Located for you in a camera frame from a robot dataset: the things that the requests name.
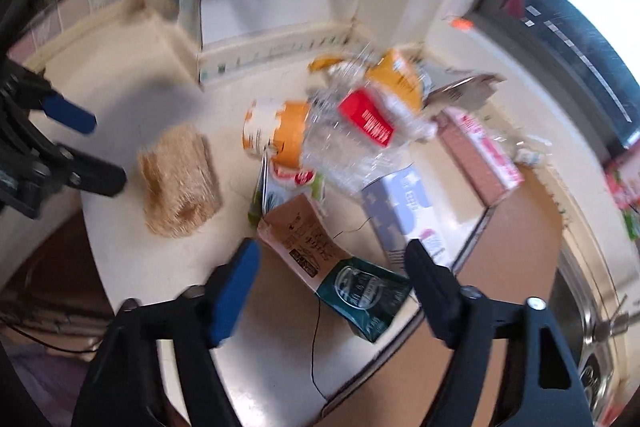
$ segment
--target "white table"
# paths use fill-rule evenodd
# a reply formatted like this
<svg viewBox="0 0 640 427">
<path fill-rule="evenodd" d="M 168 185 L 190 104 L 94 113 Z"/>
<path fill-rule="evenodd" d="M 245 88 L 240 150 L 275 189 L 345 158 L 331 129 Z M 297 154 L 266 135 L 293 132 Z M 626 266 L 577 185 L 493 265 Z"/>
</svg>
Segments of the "white table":
<svg viewBox="0 0 640 427">
<path fill-rule="evenodd" d="M 163 64 L 161 54 L 138 56 L 123 65 L 122 56 L 115 53 L 110 46 L 93 50 L 91 60 L 100 64 L 100 74 L 89 86 L 87 71 L 82 68 L 86 64 L 76 70 L 71 64 L 65 71 L 65 96 L 84 103 L 97 115 L 98 130 L 90 140 L 56 124 L 39 124 L 49 125 L 46 132 L 49 136 L 53 133 L 54 139 L 66 140 L 127 170 L 129 183 L 117 198 L 82 196 L 95 262 L 116 310 L 129 297 L 144 304 L 175 298 L 187 286 L 204 282 L 214 267 L 228 260 L 243 237 L 253 235 L 246 214 L 260 162 L 242 150 L 244 112 L 257 96 L 303 98 L 306 88 L 322 84 L 322 76 L 309 76 L 306 60 L 301 60 L 227 85 L 209 86 L 202 92 L 193 84 L 167 81 L 175 65 Z M 210 141 L 223 207 L 193 236 L 165 239 L 151 234 L 145 226 L 143 181 L 136 152 L 152 145 L 167 127 L 183 121 L 193 121 Z M 458 251 L 483 207 L 439 142 L 414 144 L 411 157 L 438 212 L 446 246 Z M 359 206 L 331 190 L 326 209 L 326 226 L 332 235 L 357 229 L 366 220 Z M 340 234 L 337 240 L 356 255 L 386 264 L 369 225 Z M 324 309 L 314 371 L 322 393 L 330 397 L 359 374 L 416 311 L 417 305 L 408 299 L 392 327 L 371 344 L 354 336 L 337 314 Z M 310 377 L 317 318 L 318 300 L 313 293 L 280 259 L 264 255 L 234 336 L 213 352 L 243 425 L 306 425 L 325 405 Z M 166 343 L 161 354 L 167 394 L 186 415 L 172 350 Z"/>
</svg>

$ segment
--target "brown fluffy object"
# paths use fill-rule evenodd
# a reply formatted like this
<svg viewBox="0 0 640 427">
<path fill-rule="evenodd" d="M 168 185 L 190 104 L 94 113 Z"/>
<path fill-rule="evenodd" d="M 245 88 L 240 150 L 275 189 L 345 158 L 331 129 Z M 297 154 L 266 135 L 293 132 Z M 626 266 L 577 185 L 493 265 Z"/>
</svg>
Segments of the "brown fluffy object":
<svg viewBox="0 0 640 427">
<path fill-rule="evenodd" d="M 145 217 L 163 237 L 191 235 L 222 206 L 204 136 L 190 124 L 165 131 L 153 150 L 139 153 L 146 181 Z"/>
</svg>

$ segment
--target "blue gripper pad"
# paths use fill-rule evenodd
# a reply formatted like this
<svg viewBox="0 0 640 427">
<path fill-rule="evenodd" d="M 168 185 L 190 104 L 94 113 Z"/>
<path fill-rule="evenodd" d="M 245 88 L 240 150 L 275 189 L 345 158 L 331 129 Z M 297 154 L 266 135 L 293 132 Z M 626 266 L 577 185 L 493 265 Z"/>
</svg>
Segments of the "blue gripper pad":
<svg viewBox="0 0 640 427">
<path fill-rule="evenodd" d="M 42 102 L 42 110 L 51 120 L 78 131 L 91 134 L 95 130 L 95 116 L 82 107 L 65 100 L 61 95 L 48 96 Z"/>
<path fill-rule="evenodd" d="M 217 267 L 205 284 L 204 331 L 209 349 L 233 333 L 260 267 L 260 248 L 245 238 L 227 264 Z"/>
</svg>

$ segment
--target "blue and white carton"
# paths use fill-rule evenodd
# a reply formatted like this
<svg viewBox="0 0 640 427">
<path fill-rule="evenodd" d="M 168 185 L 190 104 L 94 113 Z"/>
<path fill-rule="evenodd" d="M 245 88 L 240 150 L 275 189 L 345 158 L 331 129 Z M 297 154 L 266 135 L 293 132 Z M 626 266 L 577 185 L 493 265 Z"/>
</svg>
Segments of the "blue and white carton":
<svg viewBox="0 0 640 427">
<path fill-rule="evenodd" d="M 435 210 L 413 165 L 370 183 L 362 199 L 393 270 L 404 273 L 404 249 L 412 239 L 420 239 L 434 263 L 451 268 L 455 258 L 442 242 Z"/>
</svg>

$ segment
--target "wooden board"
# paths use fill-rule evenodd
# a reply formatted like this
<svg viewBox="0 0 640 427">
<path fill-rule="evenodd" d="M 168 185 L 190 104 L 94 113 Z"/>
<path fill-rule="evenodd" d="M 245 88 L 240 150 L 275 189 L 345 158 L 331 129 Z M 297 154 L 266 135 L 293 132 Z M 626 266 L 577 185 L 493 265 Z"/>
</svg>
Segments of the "wooden board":
<svg viewBox="0 0 640 427">
<path fill-rule="evenodd" d="M 460 274 L 462 284 L 494 299 L 548 299 L 561 246 L 562 219 L 545 188 L 530 171 L 504 200 L 482 233 Z M 500 386 L 506 343 L 494 341 L 474 425 L 489 425 Z M 321 427 L 415 427 L 420 425 L 449 363 L 450 350 L 427 324 L 400 347 L 363 386 L 318 425 Z"/>
</svg>

